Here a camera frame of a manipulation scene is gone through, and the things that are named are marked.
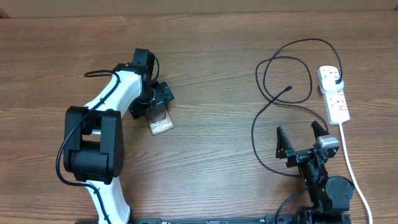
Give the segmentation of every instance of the power plug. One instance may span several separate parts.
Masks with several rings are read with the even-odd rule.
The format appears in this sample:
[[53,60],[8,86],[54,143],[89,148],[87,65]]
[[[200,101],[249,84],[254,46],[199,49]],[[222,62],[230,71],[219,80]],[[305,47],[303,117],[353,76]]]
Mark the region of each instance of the power plug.
[[319,87],[325,102],[326,114],[330,124],[344,123],[349,120],[344,81],[336,84],[340,78],[338,69],[333,66],[322,66],[318,69]]

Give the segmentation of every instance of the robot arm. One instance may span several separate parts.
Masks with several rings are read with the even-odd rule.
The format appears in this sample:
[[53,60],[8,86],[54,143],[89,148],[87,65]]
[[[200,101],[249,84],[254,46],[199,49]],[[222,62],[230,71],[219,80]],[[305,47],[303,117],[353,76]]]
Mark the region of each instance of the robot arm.
[[[134,119],[144,115],[158,104],[174,98],[166,82],[152,82],[155,55],[148,50],[136,49],[132,63],[120,63],[113,71],[120,78],[118,87],[102,105],[80,122],[89,109],[97,105],[118,81],[112,75],[104,90],[84,107],[71,106],[65,115],[65,142],[63,165],[77,181],[91,184],[99,190],[104,209],[112,224],[127,224],[132,220],[131,209],[123,197],[119,175],[124,163],[124,141],[121,118],[127,110]],[[76,124],[80,128],[71,132]],[[83,140],[82,135],[100,134],[100,142]],[[94,223],[105,224],[104,213],[94,190],[88,188],[98,211]]]

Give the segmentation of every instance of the white power strip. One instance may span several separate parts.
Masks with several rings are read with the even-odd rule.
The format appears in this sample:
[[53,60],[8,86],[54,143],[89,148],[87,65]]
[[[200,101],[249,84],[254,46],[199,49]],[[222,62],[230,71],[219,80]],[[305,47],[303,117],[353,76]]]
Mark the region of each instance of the white power strip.
[[359,189],[358,183],[356,182],[354,176],[354,172],[351,168],[351,164],[349,163],[347,146],[343,132],[343,123],[349,120],[347,102],[343,92],[344,82],[341,81],[341,83],[336,84],[335,80],[339,79],[340,76],[338,73],[338,69],[333,66],[320,67],[318,69],[318,77],[319,87],[323,95],[323,101],[325,102],[325,109],[328,115],[328,121],[330,124],[338,124],[340,128],[341,143],[343,145],[344,156],[346,159],[349,174],[353,180],[354,186],[358,191],[359,196],[361,197],[366,207],[366,211],[368,212],[369,216],[369,224],[373,224],[371,209],[365,199],[365,196],[362,194],[361,189]]

